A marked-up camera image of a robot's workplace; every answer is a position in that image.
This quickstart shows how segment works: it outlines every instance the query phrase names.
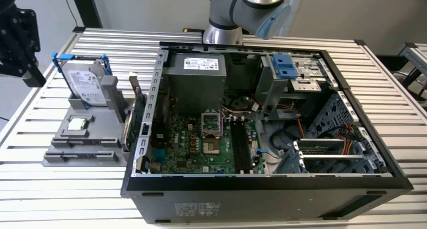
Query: sticker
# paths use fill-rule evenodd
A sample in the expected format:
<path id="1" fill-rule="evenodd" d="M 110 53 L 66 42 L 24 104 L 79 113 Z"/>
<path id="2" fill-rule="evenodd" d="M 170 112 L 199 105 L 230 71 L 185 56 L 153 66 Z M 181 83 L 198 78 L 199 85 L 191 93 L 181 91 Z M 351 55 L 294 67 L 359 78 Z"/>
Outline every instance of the sticker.
<path id="1" fill-rule="evenodd" d="M 185 61 L 185 70 L 219 71 L 219 60 L 207 58 L 187 58 Z"/>
<path id="2" fill-rule="evenodd" d="M 261 105 L 255 102 L 254 106 L 253 106 L 253 111 L 258 112 L 261 109 Z"/>
<path id="3" fill-rule="evenodd" d="M 221 208 L 221 202 L 175 203 L 175 212 L 178 217 L 217 217 L 219 215 Z"/>
<path id="4" fill-rule="evenodd" d="M 78 70 L 71 70 L 69 75 L 82 100 L 93 106 L 105 106 L 107 101 L 98 76 L 90 71 Z"/>

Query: aluminum table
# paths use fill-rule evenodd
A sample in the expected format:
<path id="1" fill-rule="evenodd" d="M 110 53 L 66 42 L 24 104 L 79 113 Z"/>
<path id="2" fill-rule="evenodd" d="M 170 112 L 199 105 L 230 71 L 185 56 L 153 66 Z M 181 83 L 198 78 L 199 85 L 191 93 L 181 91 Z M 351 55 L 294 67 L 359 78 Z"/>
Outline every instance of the aluminum table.
<path id="1" fill-rule="evenodd" d="M 159 42 L 202 43 L 199 33 L 87 29 L 59 53 L 107 54 L 119 89 L 134 97 L 129 74 L 150 89 Z M 174 228 L 427 228 L 427 114 L 369 47 L 354 40 L 245 37 L 246 46 L 327 50 L 415 190 L 349 222 L 173 224 Z M 121 198 L 125 167 L 44 168 L 40 162 L 70 108 L 54 65 L 44 88 L 31 91 L 0 133 L 0 227 L 133 228 L 149 225 Z"/>

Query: green circuit board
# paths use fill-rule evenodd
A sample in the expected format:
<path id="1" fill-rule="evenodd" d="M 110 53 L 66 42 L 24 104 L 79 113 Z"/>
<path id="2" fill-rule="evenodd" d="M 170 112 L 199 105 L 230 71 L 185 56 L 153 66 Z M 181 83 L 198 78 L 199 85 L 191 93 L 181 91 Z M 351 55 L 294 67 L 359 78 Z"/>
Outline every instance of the green circuit board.
<path id="1" fill-rule="evenodd" d="M 258 141 L 255 122 L 246 122 L 247 150 L 254 156 L 253 141 Z M 265 173 L 263 159 L 253 169 Z M 235 174 L 235 155 L 230 121 L 225 121 L 221 139 L 202 137 L 202 115 L 175 116 L 171 127 L 171 142 L 166 150 L 162 174 Z"/>

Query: blue latch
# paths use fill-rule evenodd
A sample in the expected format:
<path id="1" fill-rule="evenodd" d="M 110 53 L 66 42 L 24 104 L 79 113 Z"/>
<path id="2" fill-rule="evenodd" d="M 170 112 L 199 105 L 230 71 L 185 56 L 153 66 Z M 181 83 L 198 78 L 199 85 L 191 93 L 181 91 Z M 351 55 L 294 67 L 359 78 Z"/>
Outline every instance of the blue latch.
<path id="1" fill-rule="evenodd" d="M 297 79 L 299 77 L 299 72 L 290 55 L 274 54 L 273 65 L 278 70 L 278 77 L 281 79 Z"/>
<path id="2" fill-rule="evenodd" d="M 62 54 L 59 56 L 59 59 L 63 61 L 73 61 L 74 59 L 77 59 L 77 55 L 75 54 Z"/>

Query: wire bundle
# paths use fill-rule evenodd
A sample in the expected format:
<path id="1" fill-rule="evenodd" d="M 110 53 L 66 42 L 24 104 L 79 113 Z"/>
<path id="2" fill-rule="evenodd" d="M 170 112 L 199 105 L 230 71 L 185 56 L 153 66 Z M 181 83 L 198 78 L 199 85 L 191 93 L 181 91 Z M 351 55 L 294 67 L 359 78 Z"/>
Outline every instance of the wire bundle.
<path id="1" fill-rule="evenodd" d="M 335 138 L 339 138 L 343 133 L 346 136 L 347 135 L 353 136 L 353 134 L 355 133 L 355 129 L 353 128 L 351 125 L 349 125 L 349 124 L 343 125 L 342 130 L 341 130 L 339 134 L 337 135 L 338 137 L 335 137 Z M 350 154 L 350 149 L 353 148 L 353 145 L 354 145 L 354 141 L 350 138 L 345 137 L 345 148 L 342 150 L 342 155 L 347 156 Z"/>

